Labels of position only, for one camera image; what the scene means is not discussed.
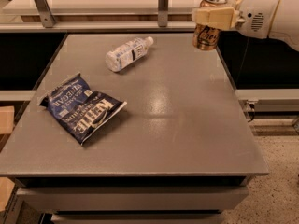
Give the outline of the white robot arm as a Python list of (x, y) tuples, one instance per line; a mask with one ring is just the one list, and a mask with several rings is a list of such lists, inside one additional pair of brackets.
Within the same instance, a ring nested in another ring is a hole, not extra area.
[(299, 50), (299, 0), (204, 0), (207, 7), (194, 8), (192, 20), (222, 31), (273, 38)]

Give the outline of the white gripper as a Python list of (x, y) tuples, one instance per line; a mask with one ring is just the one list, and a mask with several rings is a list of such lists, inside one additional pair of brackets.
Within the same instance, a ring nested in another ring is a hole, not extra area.
[(279, 1), (228, 0), (228, 7), (194, 8), (192, 20), (196, 24), (223, 31), (236, 25), (236, 30), (244, 36), (265, 39), (270, 33)]

